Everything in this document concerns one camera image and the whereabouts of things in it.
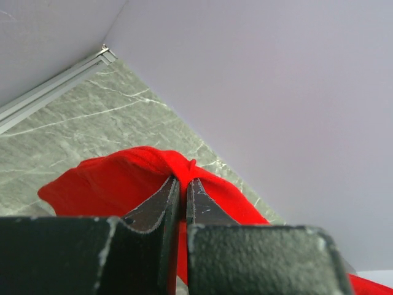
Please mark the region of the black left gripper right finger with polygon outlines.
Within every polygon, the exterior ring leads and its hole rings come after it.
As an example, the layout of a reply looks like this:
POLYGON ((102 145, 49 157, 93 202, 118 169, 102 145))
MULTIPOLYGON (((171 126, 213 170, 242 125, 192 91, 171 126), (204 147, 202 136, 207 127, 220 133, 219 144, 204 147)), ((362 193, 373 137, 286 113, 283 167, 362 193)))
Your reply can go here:
POLYGON ((242 225, 187 188, 190 294, 353 294, 335 242, 311 226, 242 225))

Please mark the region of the red t shirt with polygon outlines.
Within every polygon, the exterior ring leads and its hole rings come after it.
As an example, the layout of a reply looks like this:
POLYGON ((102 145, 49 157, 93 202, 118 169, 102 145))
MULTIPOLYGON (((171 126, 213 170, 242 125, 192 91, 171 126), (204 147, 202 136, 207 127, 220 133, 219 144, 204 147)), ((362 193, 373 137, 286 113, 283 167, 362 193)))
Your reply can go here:
POLYGON ((84 160, 41 187, 38 196, 58 216, 123 216, 156 193, 170 176, 179 180, 182 205, 187 186, 199 179, 207 194, 235 221, 269 223, 232 183, 177 151, 148 146, 84 160))

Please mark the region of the aluminium left table rail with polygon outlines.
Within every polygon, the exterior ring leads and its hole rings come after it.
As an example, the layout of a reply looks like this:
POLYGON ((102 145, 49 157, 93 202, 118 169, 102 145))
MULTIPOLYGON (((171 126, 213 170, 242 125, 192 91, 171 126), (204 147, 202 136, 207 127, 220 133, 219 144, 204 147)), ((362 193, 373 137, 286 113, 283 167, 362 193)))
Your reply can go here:
POLYGON ((99 52, 90 55, 62 73, 1 106, 1 133, 8 131, 116 60, 115 53, 106 45, 103 45, 99 52))

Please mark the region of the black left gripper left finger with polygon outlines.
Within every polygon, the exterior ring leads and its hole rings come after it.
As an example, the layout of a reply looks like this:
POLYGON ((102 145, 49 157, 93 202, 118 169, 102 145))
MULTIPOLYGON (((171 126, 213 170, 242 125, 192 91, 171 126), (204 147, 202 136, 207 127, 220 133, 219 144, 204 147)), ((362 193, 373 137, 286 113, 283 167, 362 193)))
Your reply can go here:
POLYGON ((174 294, 179 182, 123 217, 3 217, 2 294, 174 294))

